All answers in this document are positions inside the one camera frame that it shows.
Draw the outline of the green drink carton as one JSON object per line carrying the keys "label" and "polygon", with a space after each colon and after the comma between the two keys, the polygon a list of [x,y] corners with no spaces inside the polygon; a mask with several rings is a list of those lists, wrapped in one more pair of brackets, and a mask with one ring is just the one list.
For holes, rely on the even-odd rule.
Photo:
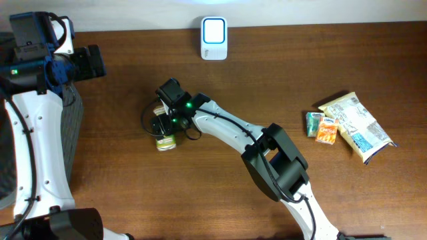
{"label": "green drink carton", "polygon": [[[153,112],[157,117],[165,114],[164,106],[157,106]],[[176,140],[174,135],[169,135],[163,139],[156,139],[156,147],[158,151],[168,151],[176,148]]]}

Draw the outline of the teal tissue pack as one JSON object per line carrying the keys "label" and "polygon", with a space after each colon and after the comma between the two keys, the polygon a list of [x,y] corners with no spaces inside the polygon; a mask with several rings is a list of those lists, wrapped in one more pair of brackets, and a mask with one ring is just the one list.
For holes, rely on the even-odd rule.
{"label": "teal tissue pack", "polygon": [[317,135],[320,119],[324,116],[324,113],[306,113],[306,132],[308,137],[315,137]]}

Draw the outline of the orange tissue pack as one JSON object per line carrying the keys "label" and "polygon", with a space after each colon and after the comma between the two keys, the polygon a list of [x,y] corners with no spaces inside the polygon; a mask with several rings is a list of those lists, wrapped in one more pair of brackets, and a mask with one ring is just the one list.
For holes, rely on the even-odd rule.
{"label": "orange tissue pack", "polygon": [[329,117],[321,117],[315,140],[320,143],[333,145],[336,141],[339,121]]}

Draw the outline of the cream snack bag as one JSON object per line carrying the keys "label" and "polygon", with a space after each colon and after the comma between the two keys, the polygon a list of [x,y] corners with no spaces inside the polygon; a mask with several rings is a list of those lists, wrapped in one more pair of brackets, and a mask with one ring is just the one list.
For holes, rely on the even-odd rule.
{"label": "cream snack bag", "polygon": [[385,147],[397,146],[354,92],[320,105],[318,109],[338,120],[340,135],[365,165]]}

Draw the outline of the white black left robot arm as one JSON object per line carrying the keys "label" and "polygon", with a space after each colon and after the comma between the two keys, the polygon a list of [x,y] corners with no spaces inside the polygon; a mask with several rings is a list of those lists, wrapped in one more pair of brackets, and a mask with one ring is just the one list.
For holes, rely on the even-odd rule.
{"label": "white black left robot arm", "polygon": [[61,117],[63,87],[105,75],[97,45],[60,53],[49,45],[20,47],[18,62],[1,66],[17,168],[15,221],[3,239],[132,239],[103,226],[95,208],[78,209],[67,181]]}

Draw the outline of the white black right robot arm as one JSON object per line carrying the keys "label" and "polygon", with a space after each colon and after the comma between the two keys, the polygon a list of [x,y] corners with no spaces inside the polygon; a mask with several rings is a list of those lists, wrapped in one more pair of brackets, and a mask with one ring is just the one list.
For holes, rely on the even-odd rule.
{"label": "white black right robot arm", "polygon": [[344,238],[314,197],[307,161],[279,125],[252,125],[201,93],[157,90],[156,94],[167,117],[164,128],[156,129],[157,136],[195,127],[218,138],[240,153],[260,191],[285,205],[305,239]]}

